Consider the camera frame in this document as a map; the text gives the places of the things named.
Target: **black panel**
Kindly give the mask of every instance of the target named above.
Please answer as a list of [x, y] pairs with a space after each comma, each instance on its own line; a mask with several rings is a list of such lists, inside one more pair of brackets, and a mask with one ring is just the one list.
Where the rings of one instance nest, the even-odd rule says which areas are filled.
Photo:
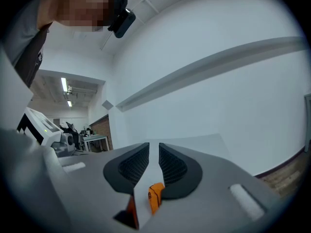
[[24, 114], [21, 121], [19, 122], [19, 125], [17, 127], [17, 131], [20, 132], [21, 129], [23, 129], [25, 131], [26, 128], [29, 129], [29, 131], [33, 134], [33, 136], [37, 139], [38, 143], [41, 145], [43, 142], [43, 136], [40, 135], [38, 130], [34, 127], [34, 125], [28, 119], [26, 114]]
[[134, 186], [149, 164], [149, 145], [119, 164], [119, 173]]
[[104, 177], [115, 191], [132, 195], [148, 164], [149, 143], [144, 143], [109, 161], [104, 167]]
[[187, 172], [186, 163], [163, 147], [159, 147], [159, 165], [163, 172], [165, 187], [182, 179]]
[[161, 192], [163, 200], [188, 196], [202, 179], [203, 172], [197, 161], [164, 143], [159, 144], [159, 165], [165, 184]]

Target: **headset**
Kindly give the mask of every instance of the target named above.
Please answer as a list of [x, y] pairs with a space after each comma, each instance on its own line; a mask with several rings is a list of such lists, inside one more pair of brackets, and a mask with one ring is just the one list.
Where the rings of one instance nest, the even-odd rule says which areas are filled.
[[127, 0], [114, 0], [114, 18], [108, 30], [113, 31], [116, 38], [122, 38], [135, 21], [135, 14], [128, 8]]

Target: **ceiling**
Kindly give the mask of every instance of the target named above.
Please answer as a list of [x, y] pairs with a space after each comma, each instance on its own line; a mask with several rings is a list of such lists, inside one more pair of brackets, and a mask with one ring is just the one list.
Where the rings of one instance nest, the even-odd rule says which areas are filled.
[[107, 30], [107, 27], [100, 32], [78, 32], [72, 28], [53, 23], [45, 47], [58, 48], [64, 40], [76, 38], [83, 44], [96, 46], [105, 53], [114, 55], [124, 45], [125, 41], [147, 21], [179, 1], [181, 0], [128, 0], [127, 7], [133, 10], [137, 19], [121, 39], [117, 39]]
[[33, 92], [33, 101], [40, 101], [46, 103], [54, 103], [58, 105], [68, 106], [67, 100], [70, 100], [72, 106], [87, 108], [94, 94], [90, 94], [89, 90], [97, 91], [98, 85], [94, 83], [88, 83], [83, 81], [77, 81], [72, 79], [66, 79], [67, 86], [76, 88], [72, 94], [67, 95], [65, 98], [63, 94], [63, 87], [61, 78], [36, 75], [35, 79], [30, 87]]

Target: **black camera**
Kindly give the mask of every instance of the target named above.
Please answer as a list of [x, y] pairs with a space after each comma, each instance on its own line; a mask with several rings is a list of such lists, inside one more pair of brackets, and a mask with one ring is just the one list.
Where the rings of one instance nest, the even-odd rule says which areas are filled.
[[135, 19], [136, 16], [130, 9], [124, 9], [113, 24], [110, 25], [108, 30], [113, 31], [116, 38], [122, 38]]

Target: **white wall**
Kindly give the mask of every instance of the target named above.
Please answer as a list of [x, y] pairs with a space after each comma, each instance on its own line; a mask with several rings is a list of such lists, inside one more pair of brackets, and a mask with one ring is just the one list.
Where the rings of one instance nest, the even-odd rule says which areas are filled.
[[[182, 1], [149, 21], [115, 56], [116, 104], [212, 54], [287, 36], [301, 32], [274, 0]], [[220, 133], [233, 161], [256, 175], [303, 147], [303, 96], [311, 91], [310, 81], [305, 51], [268, 58], [123, 113], [109, 110], [109, 120], [119, 122], [111, 134], [119, 134], [122, 147], [148, 138]]]
[[44, 60], [40, 70], [75, 74], [103, 81], [111, 78], [112, 56], [104, 54], [94, 44], [68, 39], [56, 49], [49, 47], [49, 44], [44, 46]]
[[93, 96], [87, 108], [88, 123], [89, 125], [101, 119], [108, 114], [108, 111], [103, 107], [104, 86], [100, 85], [97, 93]]
[[84, 126], [88, 127], [87, 108], [69, 107], [42, 101], [30, 101], [28, 107], [43, 113], [48, 118], [59, 118], [60, 123], [73, 123], [78, 133], [84, 129]]
[[220, 51], [300, 35], [275, 0], [181, 1], [151, 19], [115, 56], [116, 101]]

